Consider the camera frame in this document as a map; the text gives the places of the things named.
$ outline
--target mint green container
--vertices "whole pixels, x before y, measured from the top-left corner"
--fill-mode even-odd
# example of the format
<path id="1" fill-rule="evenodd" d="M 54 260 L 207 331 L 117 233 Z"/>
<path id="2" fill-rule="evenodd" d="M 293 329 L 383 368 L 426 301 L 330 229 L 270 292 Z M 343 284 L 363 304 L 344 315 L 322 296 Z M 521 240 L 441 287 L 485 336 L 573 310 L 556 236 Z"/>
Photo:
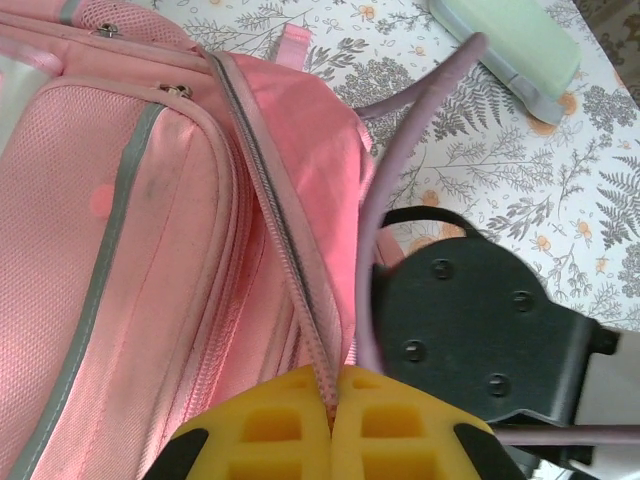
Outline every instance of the mint green container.
<path id="1" fill-rule="evenodd" d="M 580 47 L 537 0 L 429 0 L 429 9 L 459 41 L 472 33 L 489 37 L 482 58 L 532 115 L 557 125 L 557 100 L 580 66 Z"/>

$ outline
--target zipper pull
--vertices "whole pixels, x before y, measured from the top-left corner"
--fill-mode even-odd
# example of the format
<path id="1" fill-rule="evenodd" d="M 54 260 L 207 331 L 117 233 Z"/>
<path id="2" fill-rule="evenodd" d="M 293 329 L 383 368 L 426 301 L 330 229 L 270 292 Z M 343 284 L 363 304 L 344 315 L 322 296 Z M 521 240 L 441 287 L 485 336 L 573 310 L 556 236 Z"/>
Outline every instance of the zipper pull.
<path id="1" fill-rule="evenodd" d="M 186 85 L 166 85 L 162 84 L 158 87 L 163 92 L 170 93 L 171 95 L 175 95 L 176 97 L 186 98 L 187 100 L 191 100 L 193 96 L 193 90 L 191 87 Z"/>
<path id="2" fill-rule="evenodd" d="M 96 30 L 93 31 L 95 35 L 100 35 L 105 38 L 119 37 L 118 27 L 113 23 L 103 23 Z"/>

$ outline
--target white table surface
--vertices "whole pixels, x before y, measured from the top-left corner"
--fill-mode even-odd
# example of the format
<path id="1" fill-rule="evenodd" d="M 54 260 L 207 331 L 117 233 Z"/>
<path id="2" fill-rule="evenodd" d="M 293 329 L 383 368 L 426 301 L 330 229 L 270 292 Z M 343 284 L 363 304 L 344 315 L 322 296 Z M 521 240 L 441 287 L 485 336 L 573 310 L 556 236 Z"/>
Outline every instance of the white table surface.
<path id="1" fill-rule="evenodd" d="M 263 58 L 286 23 L 305 26 L 314 34 L 307 69 L 354 106 L 409 85 L 456 45 L 427 0 L 133 1 L 209 49 Z M 571 0 L 539 2 L 582 48 L 561 125 L 527 116 L 478 67 L 423 136 L 391 204 L 462 213 L 528 261 L 558 303 L 640 330 L 640 112 Z M 374 154 L 400 118 L 370 125 Z M 457 232 L 415 223 L 396 233 L 411 250 Z"/>

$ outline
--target yellow foam piece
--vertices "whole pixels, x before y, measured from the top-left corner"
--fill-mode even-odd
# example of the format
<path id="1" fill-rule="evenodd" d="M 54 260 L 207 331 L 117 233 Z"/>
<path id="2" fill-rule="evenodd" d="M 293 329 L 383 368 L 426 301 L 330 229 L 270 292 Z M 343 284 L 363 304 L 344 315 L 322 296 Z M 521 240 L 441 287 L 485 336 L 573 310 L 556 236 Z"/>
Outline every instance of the yellow foam piece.
<path id="1" fill-rule="evenodd" d="M 303 367 L 185 423 L 208 430 L 188 480 L 455 480 L 478 475 L 453 431 L 476 417 L 357 367 L 339 380 L 333 435 Z"/>

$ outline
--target pink backpack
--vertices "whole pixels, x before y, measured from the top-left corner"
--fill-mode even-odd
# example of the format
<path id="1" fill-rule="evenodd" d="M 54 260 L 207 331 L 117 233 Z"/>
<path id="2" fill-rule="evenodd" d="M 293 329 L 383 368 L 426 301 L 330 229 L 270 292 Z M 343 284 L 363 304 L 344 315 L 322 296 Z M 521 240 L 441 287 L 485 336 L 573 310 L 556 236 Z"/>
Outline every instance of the pink backpack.
<path id="1" fill-rule="evenodd" d="M 0 479 L 140 478 L 302 364 L 336 404 L 370 139 L 285 33 L 278 65 L 118 0 L 2 2 Z"/>

